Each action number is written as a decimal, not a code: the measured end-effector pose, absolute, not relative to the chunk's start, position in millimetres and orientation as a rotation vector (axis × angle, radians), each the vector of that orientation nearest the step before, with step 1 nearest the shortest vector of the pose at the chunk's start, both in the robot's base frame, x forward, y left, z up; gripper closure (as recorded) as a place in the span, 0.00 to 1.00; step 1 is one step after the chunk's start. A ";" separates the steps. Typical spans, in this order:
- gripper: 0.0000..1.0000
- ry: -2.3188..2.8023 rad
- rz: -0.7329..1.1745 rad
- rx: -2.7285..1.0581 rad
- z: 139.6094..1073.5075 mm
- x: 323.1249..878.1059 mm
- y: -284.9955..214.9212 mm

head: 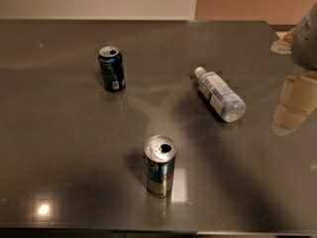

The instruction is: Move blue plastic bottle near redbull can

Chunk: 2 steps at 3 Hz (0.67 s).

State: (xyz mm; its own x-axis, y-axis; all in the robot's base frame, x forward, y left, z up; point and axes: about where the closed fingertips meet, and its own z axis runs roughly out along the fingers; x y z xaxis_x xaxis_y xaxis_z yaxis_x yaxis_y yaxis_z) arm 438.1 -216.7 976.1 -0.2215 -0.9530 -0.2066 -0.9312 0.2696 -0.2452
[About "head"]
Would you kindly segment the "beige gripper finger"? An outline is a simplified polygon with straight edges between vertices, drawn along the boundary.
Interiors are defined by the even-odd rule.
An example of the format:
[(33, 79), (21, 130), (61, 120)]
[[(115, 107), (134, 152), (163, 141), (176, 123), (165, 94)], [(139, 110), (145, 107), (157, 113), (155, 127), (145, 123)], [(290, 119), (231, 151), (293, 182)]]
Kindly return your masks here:
[(287, 33), (284, 33), (276, 42), (272, 44), (270, 50), (281, 55), (290, 54), (294, 33), (295, 29), (291, 29)]
[(317, 71), (288, 76), (283, 84), (271, 130), (278, 136), (294, 132), (317, 108)]

